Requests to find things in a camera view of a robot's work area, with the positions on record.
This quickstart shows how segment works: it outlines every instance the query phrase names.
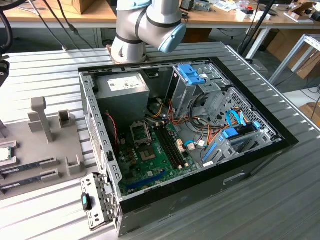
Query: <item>open computer tower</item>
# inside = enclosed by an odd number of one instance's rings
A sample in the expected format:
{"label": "open computer tower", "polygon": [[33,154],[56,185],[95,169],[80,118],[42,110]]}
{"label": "open computer tower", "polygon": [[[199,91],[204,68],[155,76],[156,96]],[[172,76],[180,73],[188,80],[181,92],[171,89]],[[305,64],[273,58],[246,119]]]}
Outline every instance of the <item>open computer tower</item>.
{"label": "open computer tower", "polygon": [[218,59],[79,69],[98,172],[81,180],[89,228],[119,236],[257,173],[297,139]]}

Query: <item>blue drive bracket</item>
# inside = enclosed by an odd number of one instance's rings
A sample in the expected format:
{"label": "blue drive bracket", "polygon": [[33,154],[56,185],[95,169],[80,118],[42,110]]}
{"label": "blue drive bracket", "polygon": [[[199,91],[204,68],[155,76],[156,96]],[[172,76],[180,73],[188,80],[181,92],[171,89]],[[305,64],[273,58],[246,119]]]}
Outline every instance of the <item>blue drive bracket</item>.
{"label": "blue drive bracket", "polygon": [[190,64],[182,64],[178,66],[181,74],[188,80],[190,85],[205,84],[206,80],[199,77],[196,70]]}
{"label": "blue drive bracket", "polygon": [[206,155],[203,158],[203,161],[207,161],[208,157],[210,156],[210,154],[212,154],[212,152],[215,150],[215,148],[217,147],[217,143],[214,143],[211,148],[209,149],[209,151],[206,153]]}

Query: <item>ram slot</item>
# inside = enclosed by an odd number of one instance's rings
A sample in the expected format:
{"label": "ram slot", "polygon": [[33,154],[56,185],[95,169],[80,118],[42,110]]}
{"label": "ram slot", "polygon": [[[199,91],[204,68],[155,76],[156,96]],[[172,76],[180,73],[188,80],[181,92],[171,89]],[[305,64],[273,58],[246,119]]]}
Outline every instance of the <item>ram slot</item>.
{"label": "ram slot", "polygon": [[162,148],[166,156],[168,157],[173,169],[178,169],[179,166],[184,166],[184,160],[182,159],[176,145],[172,142],[168,131],[165,128],[156,128],[154,130],[157,138],[159,139]]}

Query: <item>aluminum extrusion table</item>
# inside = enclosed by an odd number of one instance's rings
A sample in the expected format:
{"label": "aluminum extrusion table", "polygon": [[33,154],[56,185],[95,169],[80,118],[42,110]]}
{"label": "aluminum extrusion table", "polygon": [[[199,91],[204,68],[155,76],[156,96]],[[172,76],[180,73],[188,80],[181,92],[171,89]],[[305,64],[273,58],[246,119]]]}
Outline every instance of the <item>aluminum extrusion table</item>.
{"label": "aluminum extrusion table", "polygon": [[[300,143],[254,177],[121,239],[319,239],[320,130],[229,46],[182,44],[170,55],[151,47],[147,51],[155,61],[219,57]],[[31,97],[46,97],[49,116],[69,109],[77,119],[86,170],[97,171],[78,67],[111,64],[109,54],[105,49],[17,53],[9,61],[10,77],[0,88],[0,118],[26,120]],[[117,239],[113,225],[90,232],[80,196],[76,179],[0,201],[1,239]]]}
{"label": "aluminum extrusion table", "polygon": [[300,65],[311,55],[311,53],[314,50],[320,51],[320,34],[304,34],[300,40],[296,43],[296,45],[292,48],[292,50],[289,52],[288,56],[283,60],[283,62],[280,64],[280,66],[277,68],[277,70],[274,72],[274,74],[269,79],[269,82],[273,84],[277,78],[280,76],[280,74],[283,72],[283,70],[288,66],[291,59],[298,53],[298,51],[305,45],[309,44],[310,47],[305,51],[305,53],[302,55],[302,57],[296,62],[296,64],[291,69],[292,72],[296,72]]}

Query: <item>wooden desk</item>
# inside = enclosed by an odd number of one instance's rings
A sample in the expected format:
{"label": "wooden desk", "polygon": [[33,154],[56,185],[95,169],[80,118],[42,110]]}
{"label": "wooden desk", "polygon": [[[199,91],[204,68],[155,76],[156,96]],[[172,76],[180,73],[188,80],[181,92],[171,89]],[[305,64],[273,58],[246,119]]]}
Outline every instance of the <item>wooden desk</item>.
{"label": "wooden desk", "polygon": [[[40,7],[41,0],[35,2],[37,7]],[[257,3],[251,2],[253,8],[257,7]],[[60,10],[54,9],[58,18],[64,22]],[[247,58],[252,58],[257,52],[259,46],[268,35],[271,29],[320,29],[320,22],[315,24],[298,24],[288,17],[284,16],[284,11],[277,10],[279,16],[272,16],[271,20],[264,21],[261,25],[261,33],[256,38]],[[51,28],[60,28],[55,18],[48,10],[40,11],[44,20]],[[31,12],[21,10],[18,8],[5,12],[12,28],[44,28],[45,26],[39,17]],[[113,13],[106,0],[97,0],[83,15],[65,12],[68,20],[74,24],[76,28],[115,28],[117,17]],[[251,20],[238,21],[236,19],[235,11],[225,12],[214,6],[211,7],[210,12],[191,11],[187,21],[188,28],[225,28],[225,29],[245,29],[251,24]]]}

